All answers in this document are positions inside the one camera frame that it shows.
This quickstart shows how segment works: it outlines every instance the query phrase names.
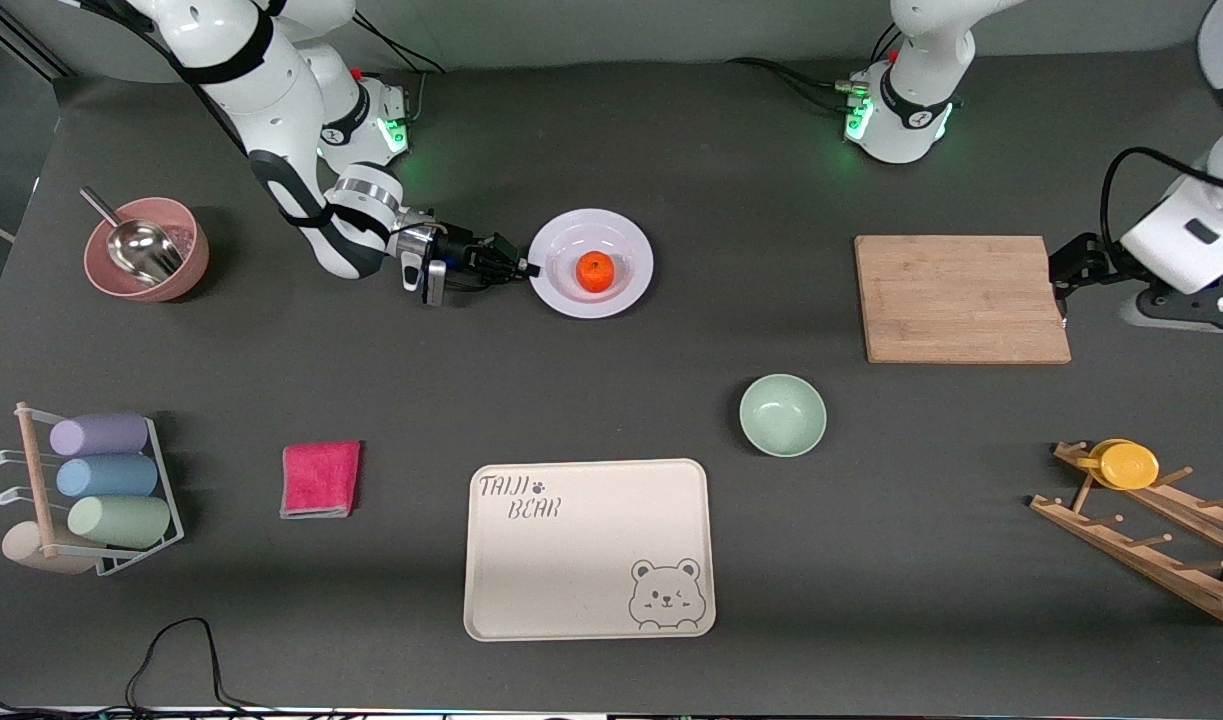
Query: wall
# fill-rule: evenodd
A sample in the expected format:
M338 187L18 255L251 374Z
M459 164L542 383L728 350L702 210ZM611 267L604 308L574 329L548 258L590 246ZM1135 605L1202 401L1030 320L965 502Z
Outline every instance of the wall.
M72 67L126 79L172 79L126 31L54 0L4 5ZM867 55L890 22L881 0L360 0L384 32L448 68L596 61L791 60ZM982 22L982 54L1150 50L1191 40L1210 0L1032 0ZM329 40L350 64L399 67L358 27Z

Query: beige tray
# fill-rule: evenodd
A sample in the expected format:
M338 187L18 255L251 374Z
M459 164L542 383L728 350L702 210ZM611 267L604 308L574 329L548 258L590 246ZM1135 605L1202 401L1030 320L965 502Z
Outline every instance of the beige tray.
M470 483L464 627L475 639L703 634L712 568L693 460L488 465Z

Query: green cup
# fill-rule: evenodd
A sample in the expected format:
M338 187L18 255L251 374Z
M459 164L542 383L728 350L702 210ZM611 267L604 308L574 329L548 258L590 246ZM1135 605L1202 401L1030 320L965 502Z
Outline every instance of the green cup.
M68 511L68 529L75 535L136 550L153 546L170 524L171 509L161 498L82 498Z
M767 375L740 399L740 429L767 455L797 457L826 436L826 401L795 375Z

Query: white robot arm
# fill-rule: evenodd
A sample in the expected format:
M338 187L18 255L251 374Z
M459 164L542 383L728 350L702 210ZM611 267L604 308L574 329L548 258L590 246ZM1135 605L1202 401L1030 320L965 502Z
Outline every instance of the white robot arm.
M904 33L894 64L879 59L852 73L871 88L844 132L884 163L912 163L944 134L949 99L976 59L971 28L1024 0L892 0Z
M1199 68L1223 110L1223 0L1207 9L1197 33ZM1110 236L1108 193L1123 160L1146 155L1183 172L1164 199L1120 240ZM1082 233L1051 255L1055 299L1088 284L1150 282L1124 309L1147 328L1223 331L1223 136L1206 169L1188 167L1150 147L1129 147L1110 163L1101 191L1099 233Z
M128 1L157 24L185 82L231 120L256 178L329 273L367 277L396 255L404 287L433 306L448 269L479 284L534 274L501 237L477 240L402 205L386 169L406 150L401 90L353 77L317 40L352 18L353 0ZM319 154L340 174L327 192Z

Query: wooden cutting board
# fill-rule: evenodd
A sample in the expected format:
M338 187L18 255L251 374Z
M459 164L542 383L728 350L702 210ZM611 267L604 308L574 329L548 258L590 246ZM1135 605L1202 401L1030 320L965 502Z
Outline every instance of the wooden cutting board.
M859 236L870 363L1047 364L1071 359L1031 236Z

